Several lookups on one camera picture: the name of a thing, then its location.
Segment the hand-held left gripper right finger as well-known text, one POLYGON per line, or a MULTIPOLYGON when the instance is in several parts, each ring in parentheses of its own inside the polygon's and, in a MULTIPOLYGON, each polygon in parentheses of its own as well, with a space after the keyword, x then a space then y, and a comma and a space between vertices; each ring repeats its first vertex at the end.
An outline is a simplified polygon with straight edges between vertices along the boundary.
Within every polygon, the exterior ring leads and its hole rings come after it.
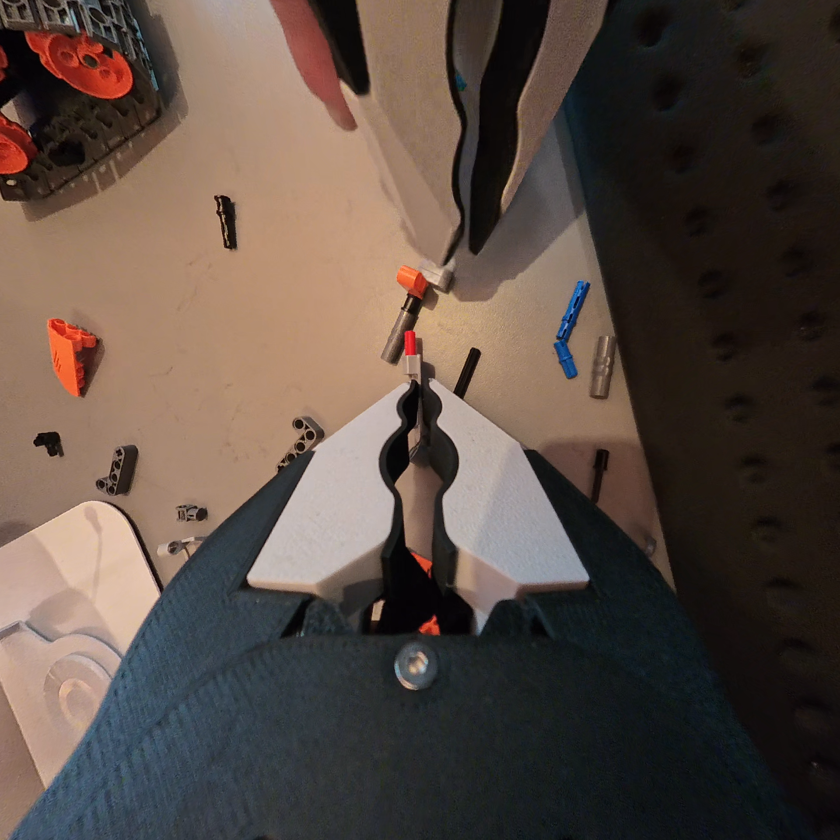
POLYGON ((549 495, 515 438, 435 379, 423 388, 434 499, 433 576, 476 630, 493 608, 590 583, 549 495))

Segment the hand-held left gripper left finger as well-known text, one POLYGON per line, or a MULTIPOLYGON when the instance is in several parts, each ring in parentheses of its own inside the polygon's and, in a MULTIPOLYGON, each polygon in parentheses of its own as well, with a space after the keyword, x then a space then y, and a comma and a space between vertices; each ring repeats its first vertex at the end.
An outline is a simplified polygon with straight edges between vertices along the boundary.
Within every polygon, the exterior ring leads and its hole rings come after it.
POLYGON ((316 447, 247 574, 250 587, 315 595, 355 614, 385 589, 403 535, 396 481, 410 458, 420 386, 399 385, 316 447))

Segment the dark grey beam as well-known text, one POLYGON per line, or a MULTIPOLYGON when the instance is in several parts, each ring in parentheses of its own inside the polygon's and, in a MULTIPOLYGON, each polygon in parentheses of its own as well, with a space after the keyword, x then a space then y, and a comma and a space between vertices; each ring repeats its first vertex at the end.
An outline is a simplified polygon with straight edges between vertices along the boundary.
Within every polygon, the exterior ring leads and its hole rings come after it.
POLYGON ((136 445, 116 447, 111 456, 108 474, 96 480, 95 487, 109 497, 123 496, 130 492, 134 471, 139 459, 136 445))

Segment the grey tube connector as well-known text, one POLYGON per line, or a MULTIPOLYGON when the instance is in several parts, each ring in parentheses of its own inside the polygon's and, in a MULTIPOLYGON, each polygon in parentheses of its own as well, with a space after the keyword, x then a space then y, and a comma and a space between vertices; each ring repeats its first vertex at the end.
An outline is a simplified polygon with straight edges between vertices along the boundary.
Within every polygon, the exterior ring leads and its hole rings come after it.
POLYGON ((405 333, 414 331, 417 322, 417 310, 402 308, 396 317, 392 330, 385 342, 381 359, 388 364, 396 364, 405 346, 405 333))
POLYGON ((616 336, 602 335, 595 344, 591 368, 590 397, 605 400, 610 395, 616 357, 616 336))

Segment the orange wedge plate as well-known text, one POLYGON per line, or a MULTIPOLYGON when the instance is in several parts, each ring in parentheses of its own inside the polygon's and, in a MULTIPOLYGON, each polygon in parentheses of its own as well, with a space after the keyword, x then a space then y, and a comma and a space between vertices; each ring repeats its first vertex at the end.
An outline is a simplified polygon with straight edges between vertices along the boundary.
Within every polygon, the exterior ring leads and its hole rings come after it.
MULTIPOLYGON (((433 574, 432 574, 433 564, 432 564, 432 561, 425 558, 421 554, 419 554, 419 553, 417 553, 417 552, 415 552, 411 549, 410 549, 410 551, 411 551, 411 555, 414 557, 416 563, 422 568, 423 572, 428 577, 428 579, 432 580, 432 578, 433 578, 433 574)), ((416 631, 418 633, 420 633, 421 635, 439 636, 441 634, 441 630, 440 630, 440 625, 438 623, 437 615, 430 614, 429 617, 427 618, 427 620, 425 622, 421 623, 421 625, 419 625, 419 627, 417 628, 416 631)))

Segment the person's right hand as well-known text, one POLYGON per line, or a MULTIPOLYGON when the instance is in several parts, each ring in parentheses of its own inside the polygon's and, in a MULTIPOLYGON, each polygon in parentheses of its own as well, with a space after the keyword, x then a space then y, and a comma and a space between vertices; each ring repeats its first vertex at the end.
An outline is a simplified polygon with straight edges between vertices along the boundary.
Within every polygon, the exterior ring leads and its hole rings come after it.
POLYGON ((331 120, 352 132, 357 123, 343 97, 328 40, 307 1, 271 1, 295 65, 331 120))

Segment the black axle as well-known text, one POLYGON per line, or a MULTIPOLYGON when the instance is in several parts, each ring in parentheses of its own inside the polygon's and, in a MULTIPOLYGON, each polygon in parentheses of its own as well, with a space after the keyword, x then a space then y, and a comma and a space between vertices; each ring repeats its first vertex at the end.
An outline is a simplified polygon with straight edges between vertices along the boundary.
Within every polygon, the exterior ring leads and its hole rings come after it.
POLYGON ((474 377, 476 372, 476 367, 478 362, 480 361, 481 351, 476 348, 470 348, 468 355, 465 359, 465 362, 461 368, 461 371, 458 375, 457 382, 455 384, 455 388, 453 389, 453 393, 459 398, 464 399, 467 391, 469 389, 469 385, 474 377))

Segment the grey angled liftarm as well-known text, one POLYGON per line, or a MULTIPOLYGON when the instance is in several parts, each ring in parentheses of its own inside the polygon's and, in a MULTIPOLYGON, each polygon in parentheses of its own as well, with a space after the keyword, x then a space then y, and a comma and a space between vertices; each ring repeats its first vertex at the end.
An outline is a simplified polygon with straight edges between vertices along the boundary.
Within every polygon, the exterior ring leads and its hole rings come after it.
POLYGON ((292 428, 297 436, 293 444, 278 462, 276 466, 278 473, 288 467, 291 462, 311 451, 324 439, 323 429, 310 416, 296 416, 292 421, 292 428))

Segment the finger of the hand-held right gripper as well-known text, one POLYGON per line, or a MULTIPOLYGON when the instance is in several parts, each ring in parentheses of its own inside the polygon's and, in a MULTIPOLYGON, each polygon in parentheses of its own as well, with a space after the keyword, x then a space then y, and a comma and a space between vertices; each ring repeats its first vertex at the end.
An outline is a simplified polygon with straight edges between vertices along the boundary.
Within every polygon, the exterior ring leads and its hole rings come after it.
POLYGON ((456 184, 465 118, 455 95, 455 2, 356 7, 370 89, 357 97, 354 115, 413 247, 443 265, 464 230, 456 184))
POLYGON ((479 85, 469 251, 508 210, 606 14, 606 1, 505 1, 479 85))

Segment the long blue pin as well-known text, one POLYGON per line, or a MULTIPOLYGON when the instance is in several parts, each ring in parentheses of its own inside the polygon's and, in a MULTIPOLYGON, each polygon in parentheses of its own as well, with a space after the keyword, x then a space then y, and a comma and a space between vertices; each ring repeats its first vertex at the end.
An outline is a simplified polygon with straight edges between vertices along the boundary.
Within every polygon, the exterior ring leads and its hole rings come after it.
POLYGON ((576 283, 556 334, 556 342, 567 343, 569 341, 590 287, 591 283, 589 281, 581 280, 576 283))

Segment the black studded mat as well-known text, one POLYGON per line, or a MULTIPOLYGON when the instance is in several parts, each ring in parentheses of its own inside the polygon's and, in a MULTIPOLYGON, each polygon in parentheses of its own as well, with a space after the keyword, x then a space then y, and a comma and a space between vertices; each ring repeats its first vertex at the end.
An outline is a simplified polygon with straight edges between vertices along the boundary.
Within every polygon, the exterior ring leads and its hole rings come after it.
POLYGON ((679 599, 838 838, 838 2, 609 2, 566 100, 679 599))

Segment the orange brick with holes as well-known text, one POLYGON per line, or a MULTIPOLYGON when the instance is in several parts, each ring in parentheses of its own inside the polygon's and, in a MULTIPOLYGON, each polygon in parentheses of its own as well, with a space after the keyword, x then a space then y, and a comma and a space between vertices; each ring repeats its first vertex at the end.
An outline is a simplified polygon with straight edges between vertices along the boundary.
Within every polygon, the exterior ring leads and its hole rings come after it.
POLYGON ((98 347, 98 337, 60 318, 47 320, 52 368, 58 382, 74 397, 86 389, 86 354, 98 347))

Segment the tracked toy vehicle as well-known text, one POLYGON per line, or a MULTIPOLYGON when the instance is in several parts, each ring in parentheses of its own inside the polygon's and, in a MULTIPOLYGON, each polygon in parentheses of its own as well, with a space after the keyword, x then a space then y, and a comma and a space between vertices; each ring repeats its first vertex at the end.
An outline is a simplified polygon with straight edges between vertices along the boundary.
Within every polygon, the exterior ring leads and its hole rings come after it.
POLYGON ((1 2, 1 189, 45 199, 152 125, 163 101, 135 2, 1 2))

